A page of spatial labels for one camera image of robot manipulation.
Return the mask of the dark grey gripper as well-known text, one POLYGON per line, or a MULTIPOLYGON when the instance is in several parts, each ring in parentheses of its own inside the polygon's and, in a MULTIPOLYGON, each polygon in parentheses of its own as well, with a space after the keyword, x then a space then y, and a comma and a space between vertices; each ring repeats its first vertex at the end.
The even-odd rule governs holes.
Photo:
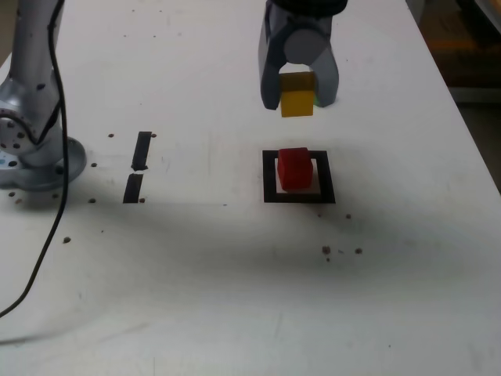
POLYGON ((315 95, 321 107, 334 103, 339 86, 339 72, 330 44, 331 34, 331 17, 300 16, 277 5, 265 7, 260 35, 263 40, 260 40, 258 48, 258 67, 261 100, 266 109, 276 110, 279 106, 279 71, 287 62, 305 65, 315 75, 315 95), (286 40, 284 53, 285 39, 271 37, 285 27, 300 30, 293 32, 286 40))

